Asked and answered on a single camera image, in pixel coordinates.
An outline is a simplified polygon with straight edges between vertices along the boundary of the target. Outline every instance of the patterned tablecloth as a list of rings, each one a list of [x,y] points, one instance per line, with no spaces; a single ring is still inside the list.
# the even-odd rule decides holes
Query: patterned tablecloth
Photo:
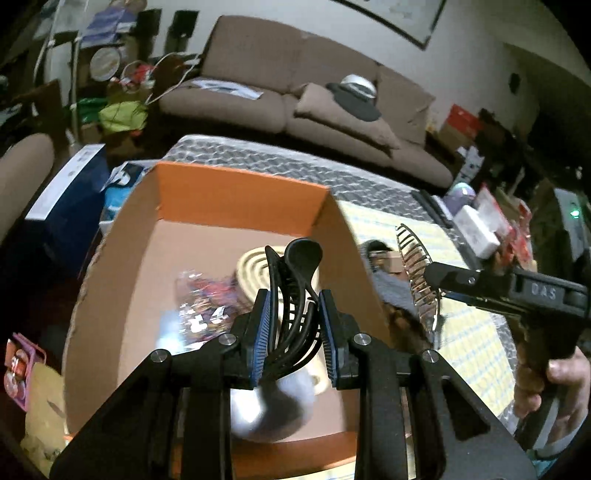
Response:
[[[183,137],[165,160],[281,175],[325,185],[349,221],[359,243],[380,239],[396,246],[395,226],[406,223],[436,261],[465,267],[456,247],[463,238],[455,229],[435,225],[399,182],[334,161],[292,150],[207,135]],[[482,400],[513,432],[515,345],[506,320],[452,300],[443,305],[446,328],[441,352]]]

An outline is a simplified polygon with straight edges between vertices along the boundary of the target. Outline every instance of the red box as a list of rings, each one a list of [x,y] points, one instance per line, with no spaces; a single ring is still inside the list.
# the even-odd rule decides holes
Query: red box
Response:
[[[463,109],[459,105],[453,105],[446,122],[450,127],[455,128],[462,134],[475,139],[478,132],[482,129],[482,125],[478,117],[472,115],[468,110]]]

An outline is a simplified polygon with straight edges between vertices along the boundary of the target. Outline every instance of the transparent plastic packet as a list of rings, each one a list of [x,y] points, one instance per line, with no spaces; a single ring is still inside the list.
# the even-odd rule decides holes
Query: transparent plastic packet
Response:
[[[241,313],[231,278],[212,280],[195,270],[185,271],[176,281],[176,295],[180,337],[187,349],[229,332]]]

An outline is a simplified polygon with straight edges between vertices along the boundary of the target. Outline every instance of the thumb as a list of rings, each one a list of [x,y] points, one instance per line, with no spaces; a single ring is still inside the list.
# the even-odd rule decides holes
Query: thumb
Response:
[[[550,360],[546,376],[557,385],[584,383],[589,376],[589,361],[583,355],[575,355],[567,360]]]

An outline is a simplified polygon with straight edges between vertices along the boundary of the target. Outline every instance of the silver screw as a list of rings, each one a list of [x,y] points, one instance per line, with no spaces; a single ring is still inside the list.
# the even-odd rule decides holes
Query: silver screw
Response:
[[[353,341],[357,345],[369,345],[371,343],[371,337],[367,333],[358,333],[353,337]]]
[[[236,335],[233,333],[223,333],[219,336],[218,342],[222,345],[233,345],[236,342]]]
[[[155,364],[161,364],[168,358],[168,352],[166,350],[158,349],[154,350],[150,354],[150,360],[152,360]]]
[[[435,350],[425,350],[422,357],[426,362],[434,364],[437,362],[437,360],[439,360],[439,353],[437,353]]]

